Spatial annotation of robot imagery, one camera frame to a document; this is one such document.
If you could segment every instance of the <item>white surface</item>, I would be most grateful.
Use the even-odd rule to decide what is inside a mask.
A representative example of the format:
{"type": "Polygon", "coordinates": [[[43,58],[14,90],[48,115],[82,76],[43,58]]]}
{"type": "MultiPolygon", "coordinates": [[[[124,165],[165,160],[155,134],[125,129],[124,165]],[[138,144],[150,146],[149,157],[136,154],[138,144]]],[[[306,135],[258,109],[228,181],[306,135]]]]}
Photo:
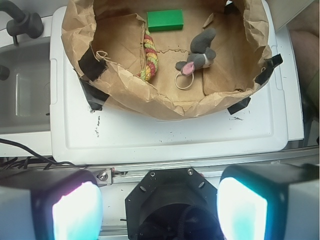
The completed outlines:
{"type": "MultiPolygon", "coordinates": [[[[68,0],[10,0],[18,6],[22,11],[30,13],[38,13],[40,17],[52,16],[54,12],[68,4],[68,0]]],[[[0,11],[0,30],[7,26],[7,22],[12,18],[3,11],[0,11]]]]}
{"type": "MultiPolygon", "coordinates": [[[[52,16],[42,18],[44,30],[40,38],[49,37],[51,35],[52,16]]],[[[32,41],[26,34],[19,35],[18,42],[32,41]]],[[[13,44],[12,36],[4,29],[0,31],[0,47],[13,44]]],[[[0,138],[19,142],[31,148],[35,152],[43,156],[51,156],[51,132],[30,132],[17,134],[0,134],[0,138]]],[[[0,157],[26,157],[31,156],[27,151],[22,150],[16,146],[6,145],[0,143],[0,157]]]]}
{"type": "MultiPolygon", "coordinates": [[[[249,106],[181,121],[159,121],[104,107],[90,112],[78,77],[65,55],[61,25],[52,20],[50,125],[53,157],[75,164],[174,161],[278,151],[288,142],[280,68],[251,97],[249,106]]],[[[275,34],[269,38],[278,53],[275,34]]]]}
{"type": "Polygon", "coordinates": [[[295,54],[286,26],[279,30],[275,36],[278,52],[283,59],[280,70],[285,96],[286,115],[288,116],[288,139],[289,141],[301,140],[304,138],[304,121],[295,54]]]}

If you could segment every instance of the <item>pink mouse ear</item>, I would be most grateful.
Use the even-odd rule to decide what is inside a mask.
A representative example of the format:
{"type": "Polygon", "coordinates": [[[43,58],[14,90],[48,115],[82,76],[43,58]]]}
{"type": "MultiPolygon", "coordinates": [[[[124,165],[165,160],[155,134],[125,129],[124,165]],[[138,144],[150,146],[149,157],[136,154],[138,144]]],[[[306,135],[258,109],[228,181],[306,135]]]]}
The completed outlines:
{"type": "Polygon", "coordinates": [[[183,76],[190,76],[195,71],[195,63],[193,61],[188,62],[181,68],[181,74],[183,76]]]}

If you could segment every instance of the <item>green foam block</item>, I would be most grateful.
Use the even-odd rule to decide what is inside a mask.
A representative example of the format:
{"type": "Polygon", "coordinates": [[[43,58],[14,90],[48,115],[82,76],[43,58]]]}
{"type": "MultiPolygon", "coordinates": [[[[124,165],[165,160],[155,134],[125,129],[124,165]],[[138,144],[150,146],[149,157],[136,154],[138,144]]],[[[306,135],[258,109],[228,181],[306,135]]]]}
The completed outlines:
{"type": "Polygon", "coordinates": [[[147,12],[149,32],[181,30],[184,27],[182,10],[147,12]]]}

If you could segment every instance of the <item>brown paper bag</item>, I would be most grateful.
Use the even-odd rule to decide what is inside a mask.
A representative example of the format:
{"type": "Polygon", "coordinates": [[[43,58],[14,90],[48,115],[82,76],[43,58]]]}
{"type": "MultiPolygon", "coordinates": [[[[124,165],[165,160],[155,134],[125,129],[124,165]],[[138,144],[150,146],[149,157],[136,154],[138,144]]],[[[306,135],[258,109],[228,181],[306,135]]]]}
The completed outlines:
{"type": "Polygon", "coordinates": [[[79,77],[110,96],[106,104],[162,120],[195,118],[246,99],[275,67],[262,2],[234,0],[225,7],[226,1],[69,0],[62,42],[79,77]],[[182,9],[183,30],[151,33],[159,69],[143,81],[137,74],[146,64],[147,12],[169,9],[182,9]],[[217,31],[211,45],[217,57],[195,73],[189,90],[180,90],[175,64],[187,59],[192,39],[208,27],[217,31]]]}

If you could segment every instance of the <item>metal basin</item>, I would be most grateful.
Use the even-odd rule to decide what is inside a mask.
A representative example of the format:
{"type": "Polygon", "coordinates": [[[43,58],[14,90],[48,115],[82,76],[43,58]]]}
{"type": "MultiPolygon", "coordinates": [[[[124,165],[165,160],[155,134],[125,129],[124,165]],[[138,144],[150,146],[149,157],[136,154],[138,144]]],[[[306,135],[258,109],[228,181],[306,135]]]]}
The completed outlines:
{"type": "Polygon", "coordinates": [[[50,37],[0,48],[0,134],[50,130],[50,37]]]}

